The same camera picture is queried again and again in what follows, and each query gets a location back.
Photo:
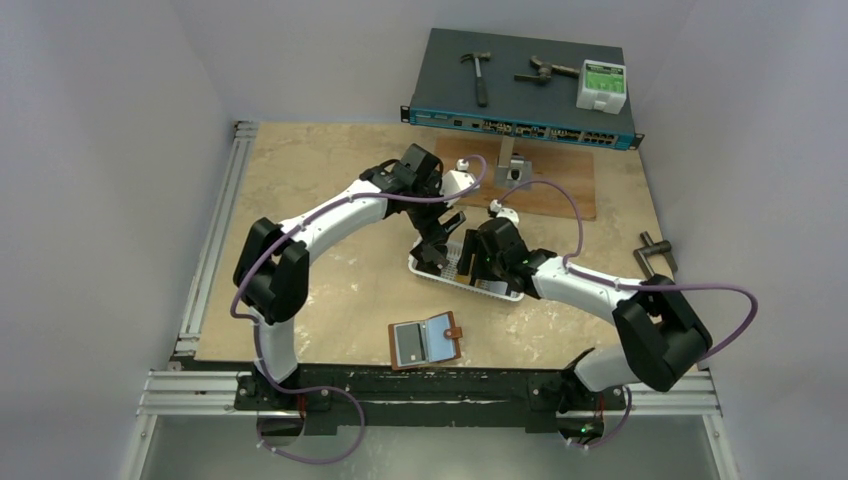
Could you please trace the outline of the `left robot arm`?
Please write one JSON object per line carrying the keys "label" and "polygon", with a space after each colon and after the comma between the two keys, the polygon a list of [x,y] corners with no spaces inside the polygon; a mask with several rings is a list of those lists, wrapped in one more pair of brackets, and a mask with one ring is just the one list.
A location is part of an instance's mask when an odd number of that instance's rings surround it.
{"label": "left robot arm", "polygon": [[299,366],[294,352],[294,318],[309,293],[310,267],[328,249],[358,230],[405,213],[419,239],[410,254],[436,274],[447,264],[447,241],[465,217],[443,215],[480,181],[465,160],[447,169],[442,160],[412,144],[399,159],[364,170],[345,190],[306,213],[281,222],[257,220],[250,228],[233,282],[232,316],[254,325],[255,365],[264,378],[259,395],[272,408],[297,399]]}

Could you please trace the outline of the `white plastic basket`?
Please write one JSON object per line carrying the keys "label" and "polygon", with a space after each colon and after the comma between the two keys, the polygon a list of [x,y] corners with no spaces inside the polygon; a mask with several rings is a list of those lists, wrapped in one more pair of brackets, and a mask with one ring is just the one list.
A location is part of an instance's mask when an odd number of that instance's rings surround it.
{"label": "white plastic basket", "polygon": [[408,269],[412,274],[419,277],[495,299],[509,302],[519,302],[524,299],[524,293],[512,290],[503,281],[476,280],[475,283],[471,285],[469,280],[461,279],[457,271],[461,250],[461,242],[449,241],[447,243],[446,254],[448,264],[446,267],[440,269],[436,274],[427,273],[424,270],[421,270],[418,266],[418,261],[412,255],[408,256]]}

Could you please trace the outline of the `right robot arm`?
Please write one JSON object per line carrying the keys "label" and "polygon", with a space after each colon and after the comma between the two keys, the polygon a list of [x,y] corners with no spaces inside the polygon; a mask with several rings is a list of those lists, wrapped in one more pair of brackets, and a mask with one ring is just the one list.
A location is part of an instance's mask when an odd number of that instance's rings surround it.
{"label": "right robot arm", "polygon": [[589,349],[563,371],[561,392],[576,407],[588,405],[602,390],[631,383],[667,392],[713,345],[670,278],[614,277],[553,251],[530,249],[506,218],[466,232],[458,271],[472,280],[502,282],[509,292],[572,306],[615,328],[618,344]]}

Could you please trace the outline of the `brown leather card holder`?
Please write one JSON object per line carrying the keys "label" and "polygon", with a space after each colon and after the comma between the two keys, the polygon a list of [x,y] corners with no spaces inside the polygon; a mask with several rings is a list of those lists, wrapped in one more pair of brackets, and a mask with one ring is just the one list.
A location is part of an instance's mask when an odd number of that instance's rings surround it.
{"label": "brown leather card holder", "polygon": [[[408,323],[420,325],[426,359],[417,365],[399,367],[395,346],[395,327]],[[395,371],[432,366],[453,361],[462,356],[460,339],[463,337],[463,330],[456,324],[452,311],[446,311],[424,320],[390,324],[388,326],[388,337],[391,368]]]}

